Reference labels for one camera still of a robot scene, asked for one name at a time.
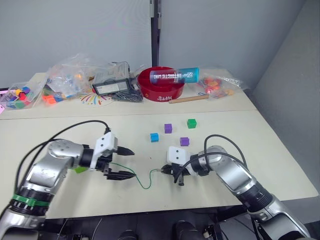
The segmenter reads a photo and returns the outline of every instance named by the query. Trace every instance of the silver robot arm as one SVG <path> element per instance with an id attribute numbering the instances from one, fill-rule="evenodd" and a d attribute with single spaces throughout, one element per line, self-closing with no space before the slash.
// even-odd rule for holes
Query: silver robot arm
<path id="1" fill-rule="evenodd" d="M 211 146 L 207 149 L 207 153 L 214 152 L 227 153 L 221 146 Z M 179 168 L 194 156 L 202 154 L 203 151 L 191 155 L 182 148 L 170 147 L 167 162 Z M 224 155 L 207 157 L 210 171 L 215 171 L 231 193 L 246 206 L 248 214 L 259 223 L 258 230 L 264 239 L 295 240 L 310 237 L 306 227 L 276 196 L 264 189 L 243 164 Z M 201 176 L 201 173 L 207 170 L 205 157 L 193 161 L 186 169 L 192 176 Z M 183 186 L 183 176 L 179 181 L 179 185 Z"/>
<path id="2" fill-rule="evenodd" d="M 13 195 L 0 219 L 0 240 L 11 228 L 40 230 L 50 202 L 64 181 L 68 169 L 78 166 L 103 172 L 107 179 L 124 180 L 134 177 L 131 172 L 112 172 L 109 162 L 113 153 L 133 155 L 118 146 L 117 138 L 108 132 L 96 141 L 94 149 L 87 145 L 60 139 L 52 142 L 44 158 L 33 165 L 27 178 Z"/>

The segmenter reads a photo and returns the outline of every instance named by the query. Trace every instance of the plastic container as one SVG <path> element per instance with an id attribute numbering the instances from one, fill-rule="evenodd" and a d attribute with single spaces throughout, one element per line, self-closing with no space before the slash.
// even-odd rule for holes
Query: plastic container
<path id="1" fill-rule="evenodd" d="M 198 80 L 198 67 L 150 71 L 150 82 L 154 85 L 192 84 L 197 83 Z"/>
<path id="2" fill-rule="evenodd" d="M 36 102 L 37 96 L 42 91 L 45 81 L 27 81 L 27 82 L 18 82 L 13 84 L 8 92 L 0 98 L 0 105 L 2 105 L 7 110 L 17 110 L 17 109 L 29 109 L 32 108 Z"/>
<path id="3" fill-rule="evenodd" d="M 167 83 L 156 86 L 150 82 L 150 72 L 159 70 L 172 70 L 171 67 L 154 66 L 142 71 L 138 76 L 138 83 L 141 92 L 146 99 L 155 102 L 168 102 L 181 96 L 184 89 L 184 83 Z"/>

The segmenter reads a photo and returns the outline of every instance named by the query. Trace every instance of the plastic bag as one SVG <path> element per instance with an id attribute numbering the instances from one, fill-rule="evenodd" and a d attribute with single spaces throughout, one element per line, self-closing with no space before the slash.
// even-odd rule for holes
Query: plastic bag
<path id="1" fill-rule="evenodd" d="M 209 99 L 232 96 L 236 92 L 247 88 L 243 81 L 229 77 L 229 75 L 229 72 L 225 69 L 200 69 L 199 80 L 191 88 L 197 95 L 208 94 Z"/>
<path id="2" fill-rule="evenodd" d="M 55 104 L 85 93 L 91 88 L 89 81 L 110 66 L 83 53 L 69 57 L 48 70 L 42 99 Z"/>

